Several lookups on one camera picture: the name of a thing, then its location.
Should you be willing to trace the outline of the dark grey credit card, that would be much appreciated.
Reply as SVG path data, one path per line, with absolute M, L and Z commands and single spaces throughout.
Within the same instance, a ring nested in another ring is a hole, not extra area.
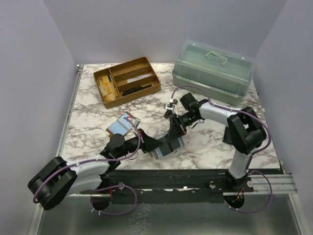
M 171 150 L 171 152 L 175 152 L 181 147 L 184 147 L 184 141 L 182 137 L 171 140 L 169 143 L 169 149 Z

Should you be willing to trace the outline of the grey card holder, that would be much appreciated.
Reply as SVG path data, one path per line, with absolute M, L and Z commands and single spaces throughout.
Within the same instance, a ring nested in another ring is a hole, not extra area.
M 174 152 L 171 152 L 169 149 L 169 143 L 166 143 L 166 135 L 167 132 L 162 133 L 158 136 L 156 136 L 156 139 L 163 142 L 163 145 L 161 147 L 158 147 L 157 149 L 153 150 L 150 153 L 151 157 L 154 157 L 156 160 L 159 160 L 161 158 L 164 158 L 165 156 L 172 154 Z

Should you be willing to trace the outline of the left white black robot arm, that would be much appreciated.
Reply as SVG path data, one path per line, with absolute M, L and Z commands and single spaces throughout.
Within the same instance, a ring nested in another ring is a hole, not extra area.
M 28 182 L 27 187 L 34 195 L 34 203 L 39 203 L 46 211 L 56 207 L 73 193 L 92 189 L 104 193 L 109 182 L 101 175 L 114 171 L 121 160 L 130 158 L 138 150 L 151 152 L 162 144 L 162 141 L 146 135 L 143 130 L 139 130 L 129 140 L 116 133 L 110 137 L 105 149 L 95 157 L 81 162 L 67 162 L 62 157 L 53 158 Z

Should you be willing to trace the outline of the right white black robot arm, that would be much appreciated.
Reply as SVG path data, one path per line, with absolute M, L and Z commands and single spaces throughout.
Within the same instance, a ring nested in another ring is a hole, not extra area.
M 177 100 L 170 99 L 164 105 L 165 118 L 169 119 L 170 126 L 166 135 L 166 142 L 178 139 L 187 132 L 187 127 L 199 120 L 212 120 L 226 127 L 226 136 L 235 152 L 232 164 L 228 169 L 225 187 L 235 192 L 243 186 L 242 179 L 247 177 L 247 169 L 251 162 L 252 151 L 260 147 L 267 138 L 265 128 L 257 118 L 254 110 L 246 107 L 241 110 L 231 110 L 213 104 L 207 99 L 196 100 L 191 93 L 180 99 L 187 111 L 183 115 L 177 113 Z

